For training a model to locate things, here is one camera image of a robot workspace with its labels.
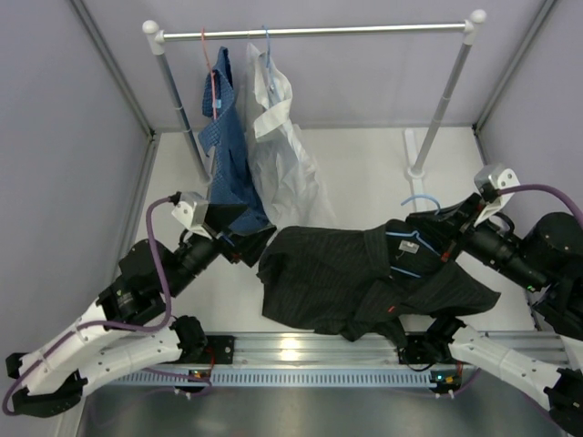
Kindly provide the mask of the light blue wire hanger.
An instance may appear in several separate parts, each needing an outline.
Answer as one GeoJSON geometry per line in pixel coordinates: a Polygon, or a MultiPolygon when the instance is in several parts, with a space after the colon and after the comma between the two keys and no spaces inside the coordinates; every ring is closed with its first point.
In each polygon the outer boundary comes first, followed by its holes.
{"type": "MultiPolygon", "coordinates": [[[[405,198],[403,201],[401,201],[400,206],[402,207],[410,202],[415,202],[418,199],[429,200],[431,203],[433,203],[435,205],[434,211],[435,215],[437,215],[441,211],[441,204],[439,200],[436,199],[434,196],[427,194],[413,194],[408,198],[405,198]]],[[[441,254],[429,242],[423,239],[418,230],[413,230],[411,232],[386,231],[385,236],[401,239],[403,242],[403,246],[407,249],[411,249],[412,254],[416,254],[420,247],[424,247],[437,257],[441,257],[441,254]]]]}

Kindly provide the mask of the black pinstriped shirt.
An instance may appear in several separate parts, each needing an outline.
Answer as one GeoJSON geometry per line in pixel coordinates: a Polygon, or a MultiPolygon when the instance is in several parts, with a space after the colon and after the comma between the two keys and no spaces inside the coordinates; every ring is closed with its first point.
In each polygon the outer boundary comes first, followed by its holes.
{"type": "Polygon", "coordinates": [[[390,219],[367,230],[288,227],[259,262],[263,317],[349,341],[376,333],[402,348],[402,315],[467,316],[489,311],[500,294],[454,261],[416,254],[386,231],[411,232],[390,219]]]}

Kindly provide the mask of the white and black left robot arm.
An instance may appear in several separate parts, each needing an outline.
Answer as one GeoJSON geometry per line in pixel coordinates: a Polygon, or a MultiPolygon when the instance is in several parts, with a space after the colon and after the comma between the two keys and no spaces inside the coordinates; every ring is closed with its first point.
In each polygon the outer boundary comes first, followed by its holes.
{"type": "Polygon", "coordinates": [[[276,231],[267,225],[240,233],[233,227],[243,204],[187,203],[178,192],[147,208],[147,236],[119,261],[119,274],[69,327],[45,346],[5,360],[13,383],[2,401],[7,416],[50,418],[97,389],[159,364],[191,364],[212,357],[194,316],[175,317],[172,303],[212,262],[254,266],[276,231]],[[175,250],[154,236],[152,215],[162,205],[185,208],[198,219],[175,250]]]}

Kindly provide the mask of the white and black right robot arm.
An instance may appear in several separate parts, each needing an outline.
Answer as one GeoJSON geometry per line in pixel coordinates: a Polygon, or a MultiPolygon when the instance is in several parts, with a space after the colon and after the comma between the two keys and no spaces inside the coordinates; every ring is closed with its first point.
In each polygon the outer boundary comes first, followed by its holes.
{"type": "MultiPolygon", "coordinates": [[[[523,237],[501,212],[481,219],[477,195],[427,220],[442,259],[464,253],[520,289],[532,319],[558,336],[582,342],[582,226],[566,212],[540,218],[523,237]]],[[[472,364],[526,395],[561,430],[582,433],[582,366],[560,366],[503,346],[455,316],[438,316],[424,335],[436,362],[472,364]]]]}

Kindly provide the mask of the blue checkered shirt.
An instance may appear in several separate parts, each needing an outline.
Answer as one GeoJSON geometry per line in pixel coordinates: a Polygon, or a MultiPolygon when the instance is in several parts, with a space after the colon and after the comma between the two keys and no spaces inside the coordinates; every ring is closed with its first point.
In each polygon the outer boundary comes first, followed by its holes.
{"type": "Polygon", "coordinates": [[[198,135],[204,152],[214,153],[214,175],[210,201],[215,204],[241,204],[247,209],[231,225],[245,234],[269,227],[256,191],[247,159],[247,143],[236,108],[229,50],[221,47],[212,72],[207,75],[202,114],[210,119],[198,135]]]}

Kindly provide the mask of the white shirt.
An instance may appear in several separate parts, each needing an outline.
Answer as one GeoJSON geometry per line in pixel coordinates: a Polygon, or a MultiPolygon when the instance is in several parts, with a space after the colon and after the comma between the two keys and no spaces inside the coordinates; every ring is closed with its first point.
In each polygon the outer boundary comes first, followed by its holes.
{"type": "Polygon", "coordinates": [[[254,186],[269,221],[289,226],[333,228],[336,216],[315,158],[291,120],[292,85],[271,61],[279,97],[270,91],[266,51],[246,47],[238,111],[254,186]]]}

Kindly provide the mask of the silver clothes rack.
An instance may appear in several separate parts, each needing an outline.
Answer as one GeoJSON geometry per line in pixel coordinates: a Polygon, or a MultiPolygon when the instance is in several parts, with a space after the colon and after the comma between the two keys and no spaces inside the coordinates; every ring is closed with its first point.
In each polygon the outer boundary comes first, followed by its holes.
{"type": "MultiPolygon", "coordinates": [[[[479,28],[486,21],[487,14],[482,9],[477,9],[461,23],[453,24],[412,24],[412,25],[365,25],[365,26],[336,26],[336,27],[304,27],[304,28],[277,28],[269,29],[271,39],[274,37],[319,37],[319,36],[347,36],[347,35],[377,35],[377,34],[398,34],[398,33],[448,33],[458,32],[463,34],[464,39],[454,62],[452,71],[445,85],[445,90],[440,98],[438,106],[433,115],[430,126],[425,134],[424,141],[417,145],[412,130],[404,132],[405,154],[409,162],[407,169],[408,177],[411,181],[411,193],[424,194],[423,177],[424,163],[427,159],[431,146],[435,141],[438,129],[442,125],[445,111],[449,106],[451,96],[461,76],[465,62],[474,45],[479,28]]],[[[179,91],[174,77],[171,73],[168,59],[165,55],[165,45],[169,42],[199,41],[201,42],[201,31],[198,33],[167,33],[160,29],[159,24],[153,20],[147,20],[142,25],[142,31],[148,40],[148,45],[152,54],[159,62],[161,74],[167,85],[175,111],[179,116],[185,131],[185,137],[189,144],[194,144],[192,128],[189,124],[188,116],[181,103],[179,91]]],[[[234,30],[205,32],[206,42],[209,40],[235,40],[265,39],[263,29],[255,30],[234,30]]]]}

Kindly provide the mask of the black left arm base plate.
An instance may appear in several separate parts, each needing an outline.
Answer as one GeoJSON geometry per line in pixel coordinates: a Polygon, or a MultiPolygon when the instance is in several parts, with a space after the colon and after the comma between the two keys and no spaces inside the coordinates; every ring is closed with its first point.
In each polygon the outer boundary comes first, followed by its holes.
{"type": "Polygon", "coordinates": [[[210,335],[205,340],[196,340],[187,345],[179,363],[230,365],[233,363],[234,351],[234,336],[210,335]]]}

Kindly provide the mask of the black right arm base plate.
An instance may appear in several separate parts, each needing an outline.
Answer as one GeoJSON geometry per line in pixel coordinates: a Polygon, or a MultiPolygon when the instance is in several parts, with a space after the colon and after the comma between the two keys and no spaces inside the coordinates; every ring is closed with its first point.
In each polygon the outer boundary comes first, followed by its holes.
{"type": "Polygon", "coordinates": [[[399,363],[414,371],[425,371],[436,364],[452,362],[449,349],[443,341],[421,334],[408,336],[407,344],[397,354],[399,363]]]}

